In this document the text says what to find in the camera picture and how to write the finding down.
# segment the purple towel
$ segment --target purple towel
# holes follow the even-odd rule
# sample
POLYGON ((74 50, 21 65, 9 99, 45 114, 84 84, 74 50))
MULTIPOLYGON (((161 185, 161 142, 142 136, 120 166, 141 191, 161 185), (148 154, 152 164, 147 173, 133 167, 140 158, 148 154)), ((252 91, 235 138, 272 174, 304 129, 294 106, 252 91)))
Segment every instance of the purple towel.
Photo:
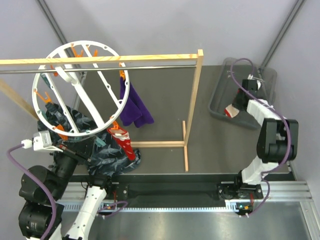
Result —
MULTIPOLYGON (((123 99, 125 90, 125 81, 120 77, 120 99, 123 99)), ((134 123, 137 128, 140 128, 144 124, 153 124, 155 122, 131 83, 129 96, 120 113, 120 119, 124 126, 134 123)))

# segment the wooden leg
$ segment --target wooden leg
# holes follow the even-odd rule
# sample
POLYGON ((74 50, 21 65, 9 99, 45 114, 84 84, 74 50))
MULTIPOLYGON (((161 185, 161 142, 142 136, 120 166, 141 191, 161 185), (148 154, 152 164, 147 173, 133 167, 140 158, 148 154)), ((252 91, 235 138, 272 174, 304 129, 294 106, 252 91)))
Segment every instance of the wooden leg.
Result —
POLYGON ((39 120, 34 108, 2 79, 0 79, 0 90, 15 104, 17 104, 20 108, 27 112, 31 117, 33 117, 37 121, 39 120))
MULTIPOLYGON (((186 137, 186 121, 182 121, 182 132, 183 132, 183 140, 185 140, 185 137, 186 137)), ((184 152, 184 170, 187 173, 187 172, 189 172, 187 145, 183 146, 183 152, 184 152)))
POLYGON ((133 148, 182 148, 184 141, 132 141, 133 148))
POLYGON ((199 87, 199 80, 200 80, 200 74, 201 74, 203 60, 204 60, 204 52, 202 51, 202 49, 199 49, 198 50, 198 59, 196 61, 195 71, 194 71, 194 76, 193 76, 193 84, 192 84, 189 113, 188 113, 188 118, 186 120, 187 125, 186 125, 184 145, 188 145, 192 118, 194 116, 194 111, 195 111, 197 92, 198 92, 198 87, 199 87))

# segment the gray tray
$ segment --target gray tray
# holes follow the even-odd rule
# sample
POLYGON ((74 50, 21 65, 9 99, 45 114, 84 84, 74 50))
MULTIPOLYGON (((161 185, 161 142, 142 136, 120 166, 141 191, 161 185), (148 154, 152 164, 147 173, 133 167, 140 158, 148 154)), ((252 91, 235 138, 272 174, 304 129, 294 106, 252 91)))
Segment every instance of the gray tray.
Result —
MULTIPOLYGON (((235 60, 237 59, 228 57, 223 61, 219 80, 208 104, 208 110, 214 118, 250 129, 258 129, 260 125, 246 111, 239 112, 234 118, 226 116, 224 112, 225 108, 232 103, 238 91, 238 86, 230 75, 230 66, 235 60)), ((251 74, 252 67, 249 63, 241 61, 233 67, 233 72, 237 81, 242 84, 242 80, 247 79, 248 75, 251 74)), ((263 96, 263 99, 267 100, 269 104, 273 104, 277 72, 270 67, 262 68, 259 65, 254 65, 253 76, 264 81, 258 95, 263 96)))

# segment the wooden frame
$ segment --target wooden frame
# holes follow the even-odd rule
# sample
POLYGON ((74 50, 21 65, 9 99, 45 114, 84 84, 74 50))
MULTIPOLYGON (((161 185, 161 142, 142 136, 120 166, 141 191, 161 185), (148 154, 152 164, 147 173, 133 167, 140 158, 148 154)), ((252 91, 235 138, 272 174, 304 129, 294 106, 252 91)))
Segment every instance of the wooden frame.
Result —
MULTIPOLYGON (((126 62, 159 62, 159 61, 196 61, 191 91, 191 99, 187 121, 182 121, 183 136, 181 141, 132 141, 133 148, 183 148, 184 168, 189 171, 188 164, 188 141, 190 137, 191 124, 194 116, 196 98, 199 87, 201 68, 204 53, 199 49, 197 54, 165 54, 165 55, 132 55, 132 56, 95 56, 95 57, 68 57, 68 58, 36 58, 36 59, 0 59, 1 66, 29 66, 29 65, 64 65, 64 64, 101 64, 101 63, 126 63, 126 62)), ((35 119, 38 116, 35 110, 23 100, 3 80, 0 81, 0 90, 12 101, 19 105, 24 111, 35 119)))

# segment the gray wall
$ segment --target gray wall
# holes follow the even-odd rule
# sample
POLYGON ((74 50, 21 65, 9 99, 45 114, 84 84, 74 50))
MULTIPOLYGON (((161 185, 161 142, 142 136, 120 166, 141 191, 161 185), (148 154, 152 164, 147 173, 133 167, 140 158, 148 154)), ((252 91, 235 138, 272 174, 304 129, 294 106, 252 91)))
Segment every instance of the gray wall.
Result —
POLYGON ((299 121, 297 159, 320 212, 320 1, 307 0, 270 62, 278 72, 278 109, 299 121))
POLYGON ((69 41, 93 40, 120 55, 195 53, 262 62, 295 0, 47 1, 69 41))
MULTIPOLYGON (((1 1, 0 22, 0 59, 45 58, 60 45, 34 0, 15 1, 15 4, 1 1)), ((1 78, 31 103, 34 74, 1 75, 1 78)), ((61 89, 64 97, 66 91, 61 89)), ((73 98, 70 96, 65 100, 70 104, 73 98)), ((37 123, 1 92, 0 114, 0 239, 22 240, 25 238, 18 226, 18 215, 25 203, 18 196, 22 172, 7 159, 5 152, 21 140, 32 138, 37 123)), ((27 168, 33 165, 47 167, 52 163, 48 154, 31 149, 18 150, 13 156, 27 168)))

